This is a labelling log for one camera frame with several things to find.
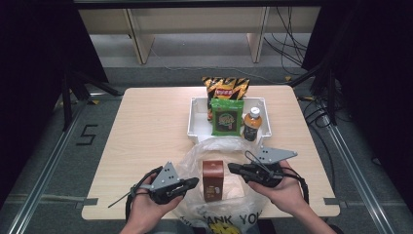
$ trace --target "floor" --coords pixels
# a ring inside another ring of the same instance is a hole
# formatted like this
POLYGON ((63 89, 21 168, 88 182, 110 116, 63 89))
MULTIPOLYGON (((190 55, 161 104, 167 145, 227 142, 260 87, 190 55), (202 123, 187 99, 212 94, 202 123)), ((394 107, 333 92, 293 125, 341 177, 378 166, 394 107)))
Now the floor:
MULTIPOLYGON (((268 34, 266 38, 272 45, 277 46, 281 50, 282 44, 277 42, 275 38, 283 41, 284 36, 284 34, 268 34)), ((310 36, 310 34, 297 34, 295 35, 295 39, 301 44, 307 45, 310 36)), ((238 73, 242 72, 238 70, 240 67, 281 67, 286 73, 290 72, 290 76, 294 77, 297 76, 296 73, 299 73, 297 72, 297 68, 299 67, 299 65, 296 64, 297 62, 293 62, 285 56, 282 57, 279 53, 275 52, 268 43, 264 43, 263 45, 259 63, 253 63, 244 34, 158 35, 153 44, 149 60, 144 65, 137 63, 137 58, 128 35, 93 35, 92 40, 102 65, 105 68, 158 67, 194 70, 207 67, 217 70, 234 69, 234 73, 238 73)), ((296 53, 296 50, 291 47, 284 47, 284 51, 294 59, 302 59, 301 55, 296 53)), ((300 90, 300 87, 297 87, 296 92, 297 94, 302 92, 301 94, 303 96, 308 94, 307 90, 300 90)), ((115 107, 113 108, 116 108, 119 102, 119 99, 114 99, 113 101, 107 101, 105 104, 114 105, 115 107)), ((309 114, 312 111, 319 111, 319 106, 323 105, 323 102, 302 102, 300 105, 307 111, 307 113, 304 111, 304 114, 309 114)), ((56 105, 56 116, 61 116, 59 103, 56 105)), ((318 148, 318 151, 325 165, 333 164, 332 167, 326 167, 326 172, 328 175, 334 176, 331 178, 332 181, 334 181, 332 185, 336 188, 336 195, 341 201, 342 206, 342 213, 338 217, 329 218, 328 221, 338 224, 343 227, 343 230, 347 230, 348 233, 410 233, 410 231, 413 230, 412 214, 407 211, 407 208, 399 199, 397 192, 392 187, 389 179, 386 178, 380 166, 371 162, 371 150, 368 148, 368 145, 363 142, 363 139, 358 137, 357 127, 348 121, 348 113, 345 111, 340 112, 338 113, 338 117, 338 129, 325 128, 319 130, 319 132, 312 132, 317 145, 322 145, 324 141, 328 145, 330 152, 325 152, 325 149, 322 147, 318 148)), ((58 126, 61 124, 62 119, 54 118, 53 121, 51 125, 58 126)), ((321 121, 328 122, 328 119, 321 119, 321 121)), ((104 126, 106 133, 110 132, 110 123, 99 123, 99 125, 104 126)), ((14 217, 19 213, 23 201, 27 197, 27 194, 30 194, 31 189, 43 171, 44 165, 46 165, 49 160, 48 157, 43 157, 42 155, 53 155, 54 148, 52 146, 58 144, 60 138, 62 138, 60 131, 48 130, 44 134, 41 145, 47 146, 39 146, 39 149, 28 163, 32 166, 32 170, 25 170, 22 173, 12 192, 13 194, 7 201, 8 206, 5 206, 0 213, 0 218, 2 219, 0 233, 6 233, 6 231, 10 230, 9 228, 13 223, 14 217)), ((73 152, 72 154, 71 160, 73 160, 73 157, 76 157, 76 153, 73 152)), ((92 158, 90 160, 94 162, 94 166, 98 164, 98 158, 92 158)), ((74 192, 59 191, 58 184, 62 181, 66 183, 72 181, 73 184, 70 189, 75 191, 79 188, 76 188, 76 182, 73 181, 76 181, 79 176, 89 176, 93 178, 94 172, 90 169, 84 169, 85 171, 91 171, 89 175, 77 175, 75 173, 77 169, 84 167, 81 161, 79 162, 80 163, 75 166, 77 168, 73 168, 73 164, 71 164, 70 167, 72 168, 67 166, 67 171, 64 173, 56 171, 50 181, 48 181, 51 184, 55 184, 55 190, 52 192, 51 188, 49 188, 49 190, 46 189, 45 194, 66 195, 64 197, 54 197, 52 195, 45 197, 44 195, 42 202, 36 209, 33 220, 27 224, 28 231, 32 231, 31 233, 40 233, 41 230, 44 230, 44 226, 48 226, 47 233, 60 232, 59 229, 61 226, 65 227, 63 229, 67 229, 67 233, 70 233, 70 230, 77 233, 88 233, 89 231, 93 233, 106 233, 119 230, 117 228, 122 225, 122 223, 119 222, 113 222, 112 226, 108 226, 107 222, 97 222, 92 226, 82 226, 78 224, 78 227, 74 227, 77 224, 69 221, 72 215, 78 215, 78 213, 68 214, 65 210, 73 209, 73 204, 75 204, 75 206, 81 204, 82 198, 75 196, 74 192), (48 204, 53 203, 61 204, 60 208, 56 209, 55 214, 51 214, 51 210, 47 208, 48 204), (67 215, 67 221, 62 220, 60 224, 58 221, 53 221, 52 219, 56 219, 56 215, 67 215), (46 217, 51 219, 49 225, 45 220, 46 217)), ((65 163, 67 162, 63 159, 59 162, 59 165, 62 167, 65 163)), ((303 232, 302 228, 296 227, 296 222, 291 218, 276 219, 273 220, 273 224, 278 233, 303 232)))

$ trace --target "white basket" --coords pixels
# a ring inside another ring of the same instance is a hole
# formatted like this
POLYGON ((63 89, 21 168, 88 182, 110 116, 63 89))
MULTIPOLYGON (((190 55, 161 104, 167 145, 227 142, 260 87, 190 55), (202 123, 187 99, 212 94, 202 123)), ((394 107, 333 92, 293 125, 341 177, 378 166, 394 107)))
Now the white basket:
MULTIPOLYGON (((262 97, 244 97, 243 118, 252 107, 260 109, 262 125, 258 130, 256 143, 261 145, 264 139, 272 135, 265 99, 262 97)), ((210 137, 219 137, 212 135, 212 124, 207 120, 207 97, 192 97, 191 99, 188 137, 196 144, 210 137)))

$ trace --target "plastic bag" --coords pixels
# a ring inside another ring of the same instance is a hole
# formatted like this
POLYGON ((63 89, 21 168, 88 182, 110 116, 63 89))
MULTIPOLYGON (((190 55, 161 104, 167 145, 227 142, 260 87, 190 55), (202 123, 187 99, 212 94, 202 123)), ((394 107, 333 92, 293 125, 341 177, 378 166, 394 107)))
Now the plastic bag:
POLYGON ((252 190, 239 175, 231 174, 228 163, 250 163, 244 156, 256 153, 258 146, 241 137, 221 136, 196 144, 175 166, 180 177, 198 177, 197 187, 189 190, 173 212, 190 226, 204 227, 212 233, 245 233, 258 220, 268 198, 252 190), (206 203, 203 191, 204 160, 224 162, 224 186, 221 201, 206 203))

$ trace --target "table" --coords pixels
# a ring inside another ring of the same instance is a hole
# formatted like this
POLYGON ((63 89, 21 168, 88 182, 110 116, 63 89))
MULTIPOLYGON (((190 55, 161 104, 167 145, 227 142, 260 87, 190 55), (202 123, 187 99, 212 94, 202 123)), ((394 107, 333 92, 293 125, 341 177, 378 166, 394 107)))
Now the table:
MULTIPOLYGON (((146 173, 167 161, 177 165, 194 143, 187 136, 190 102, 206 97, 205 87, 132 88, 125 92, 104 148, 82 217, 124 219, 125 202, 107 207, 127 193, 146 173)), ((273 135, 264 141, 268 147, 290 149, 298 156, 288 160, 306 179, 310 205, 319 216, 336 216, 340 209, 326 205, 323 198, 334 198, 325 170, 304 121, 296 97, 289 86, 250 86, 247 96, 264 98, 273 135)), ((268 203, 261 218, 289 216, 268 203)), ((164 218, 176 218, 168 213, 164 218)))

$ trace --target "hand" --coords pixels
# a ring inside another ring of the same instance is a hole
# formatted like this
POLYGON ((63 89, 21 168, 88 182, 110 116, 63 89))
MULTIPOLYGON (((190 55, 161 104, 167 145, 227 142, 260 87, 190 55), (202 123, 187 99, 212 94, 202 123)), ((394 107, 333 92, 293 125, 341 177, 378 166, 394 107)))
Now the hand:
MULTIPOLYGON (((151 184, 156 176, 156 174, 150 175, 142 184, 151 184)), ((148 190, 144 188, 136 190, 136 194, 147 192, 148 190)), ((158 205, 152 201, 149 194, 136 195, 132 201, 130 217, 121 233, 141 234, 149 232, 166 213, 175 209, 182 199, 183 196, 178 196, 168 204, 158 205)))
MULTIPOLYGON (((286 161, 280 161, 282 168, 291 168, 286 161)), ((285 174, 291 174, 290 170, 284 169, 285 174)), ((303 206, 307 206, 301 193, 298 180, 291 177, 284 177, 275 188, 265 187, 256 182, 249 182, 248 185, 257 193, 268 197, 271 202, 281 211, 294 215, 303 206)))

